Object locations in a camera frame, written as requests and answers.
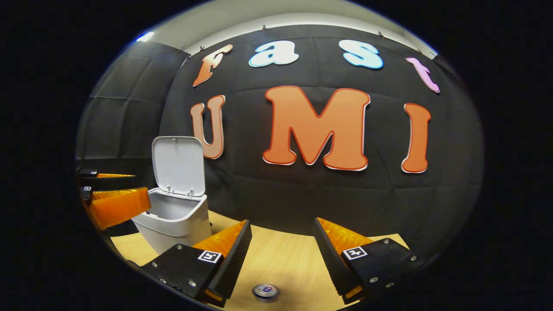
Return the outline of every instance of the open lid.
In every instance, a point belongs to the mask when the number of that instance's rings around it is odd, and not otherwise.
[[[196,137],[156,137],[152,162],[161,190],[193,196],[205,193],[204,146]]]

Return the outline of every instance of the wooden table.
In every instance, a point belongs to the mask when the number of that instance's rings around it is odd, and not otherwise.
[[[212,211],[209,219],[212,234],[238,223]],[[336,293],[314,237],[251,227],[252,241],[236,286],[225,307],[219,309],[334,311],[346,306]],[[369,238],[377,241],[386,237],[407,247],[399,234]],[[125,259],[139,266],[158,256],[140,233],[111,239]],[[261,303],[254,298],[252,288],[261,283],[280,289],[277,301]]]

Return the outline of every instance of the letter m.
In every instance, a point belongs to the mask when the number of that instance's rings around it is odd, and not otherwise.
[[[263,153],[267,163],[290,165],[297,155],[290,150],[293,133],[301,156],[313,165],[332,136],[330,152],[323,163],[332,169],[364,170],[363,155],[365,108],[368,94],[353,89],[338,89],[320,116],[297,86],[269,89],[265,97],[273,103],[273,130],[270,148]]]

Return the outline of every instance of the white ceiling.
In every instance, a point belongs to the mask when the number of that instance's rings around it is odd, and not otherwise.
[[[184,51],[195,54],[200,45],[209,47],[236,35],[260,30],[263,25],[271,28],[293,24],[328,24],[371,33],[380,31],[387,38],[420,49],[431,59],[437,55],[434,49],[393,21],[343,0],[213,0],[176,14],[147,31],[154,32],[149,41],[177,49],[184,46]]]

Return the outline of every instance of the black fabric backdrop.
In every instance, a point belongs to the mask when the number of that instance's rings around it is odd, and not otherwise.
[[[350,65],[338,46],[342,39],[374,45],[384,66],[371,70]],[[254,50],[268,42],[290,40],[299,59],[288,65],[252,68]],[[232,44],[213,75],[192,86],[202,59]],[[437,95],[405,60],[415,57],[440,86]],[[311,234],[312,220],[322,217],[366,236],[400,233],[417,252],[432,256],[443,249],[466,220],[477,199],[483,174],[483,137],[473,103],[449,67],[411,48],[359,30],[325,25],[294,25],[257,31],[225,40],[189,58],[177,72],[161,118],[159,135],[193,136],[190,108],[225,95],[222,122],[224,152],[205,158],[211,210],[234,219],[250,219],[269,229]],[[364,91],[364,154],[367,169],[328,169],[322,156],[306,165],[298,154],[292,165],[262,159],[269,148],[272,104],[267,89],[294,85],[303,89],[317,113],[339,88]],[[427,159],[422,174],[406,174],[401,161],[409,148],[410,122],[403,106],[417,103],[432,115]],[[204,131],[212,141],[211,114],[204,111]]]
[[[102,173],[136,175],[155,187],[152,141],[167,93],[188,53],[155,42],[134,42],[90,93],[77,132],[76,164]]]

